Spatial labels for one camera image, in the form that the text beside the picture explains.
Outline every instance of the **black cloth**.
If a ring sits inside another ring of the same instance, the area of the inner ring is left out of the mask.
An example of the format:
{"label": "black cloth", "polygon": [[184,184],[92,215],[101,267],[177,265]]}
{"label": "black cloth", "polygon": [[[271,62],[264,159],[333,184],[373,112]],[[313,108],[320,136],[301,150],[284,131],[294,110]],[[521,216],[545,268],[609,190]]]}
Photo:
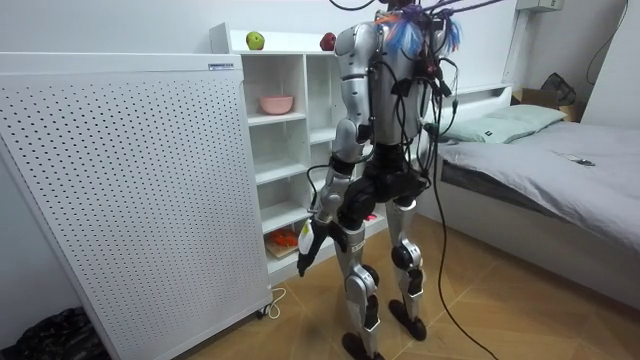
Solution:
{"label": "black cloth", "polygon": [[67,309],[30,327],[16,343],[22,360],[110,360],[81,307]]}

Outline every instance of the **perforated metal panel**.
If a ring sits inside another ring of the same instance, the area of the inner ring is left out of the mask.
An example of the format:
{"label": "perforated metal panel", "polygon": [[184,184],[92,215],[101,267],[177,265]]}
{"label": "perforated metal panel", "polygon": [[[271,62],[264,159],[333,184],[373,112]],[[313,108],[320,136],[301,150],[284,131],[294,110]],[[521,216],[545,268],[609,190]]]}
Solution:
{"label": "perforated metal panel", "polygon": [[176,355],[270,294],[242,71],[206,61],[0,77],[2,139],[122,359]]}

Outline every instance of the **humanoid robot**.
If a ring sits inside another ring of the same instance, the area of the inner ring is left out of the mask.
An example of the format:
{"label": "humanoid robot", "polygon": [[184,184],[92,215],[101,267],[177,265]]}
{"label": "humanoid robot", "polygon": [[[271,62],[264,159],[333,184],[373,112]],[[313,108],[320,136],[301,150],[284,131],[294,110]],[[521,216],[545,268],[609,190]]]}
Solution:
{"label": "humanoid robot", "polygon": [[[345,334],[342,344],[356,359],[384,359],[376,338],[379,277],[362,264],[364,219],[377,203],[386,204],[391,259],[402,294],[402,301],[391,301],[389,309],[416,340],[427,335],[419,317],[422,256],[407,238],[407,229],[416,198],[430,184],[425,164],[431,154],[422,146],[416,166],[407,148],[423,129],[439,134],[422,118],[425,99],[432,98],[432,105],[441,107],[442,98],[451,95],[440,69],[440,53],[457,47],[457,27],[451,22],[455,11],[443,6],[458,1],[440,0],[423,8],[413,0],[393,0],[386,12],[376,13],[375,21],[353,26],[336,40],[347,116],[336,129],[326,183],[312,202],[313,241],[307,249],[301,246],[297,266],[304,276],[324,240],[328,236],[334,240],[347,309],[357,330],[357,335]],[[363,156],[369,141],[374,149]],[[366,162],[362,177],[352,181],[355,165],[362,162]]]}

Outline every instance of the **gray blanket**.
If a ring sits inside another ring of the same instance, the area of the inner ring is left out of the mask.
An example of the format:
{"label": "gray blanket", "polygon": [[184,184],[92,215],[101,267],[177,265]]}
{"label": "gray blanket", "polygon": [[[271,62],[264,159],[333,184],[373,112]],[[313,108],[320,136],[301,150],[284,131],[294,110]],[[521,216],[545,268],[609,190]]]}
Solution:
{"label": "gray blanket", "polygon": [[440,155],[640,256],[640,131],[560,122],[511,144],[442,145]]}

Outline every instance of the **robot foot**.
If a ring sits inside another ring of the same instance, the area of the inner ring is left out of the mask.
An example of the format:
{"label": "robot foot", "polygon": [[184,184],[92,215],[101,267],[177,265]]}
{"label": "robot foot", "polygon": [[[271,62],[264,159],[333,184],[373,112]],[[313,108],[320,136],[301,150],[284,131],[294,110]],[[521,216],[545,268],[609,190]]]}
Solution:
{"label": "robot foot", "polygon": [[389,311],[391,311],[400,324],[409,331],[414,339],[424,341],[427,338],[427,328],[424,326],[422,320],[420,320],[420,318],[417,318],[415,321],[409,319],[407,308],[404,306],[402,301],[389,301]]}
{"label": "robot foot", "polygon": [[355,360],[384,360],[384,357],[380,355],[380,353],[376,353],[373,358],[367,355],[367,350],[364,348],[362,339],[356,334],[344,334],[342,336],[342,347]]}

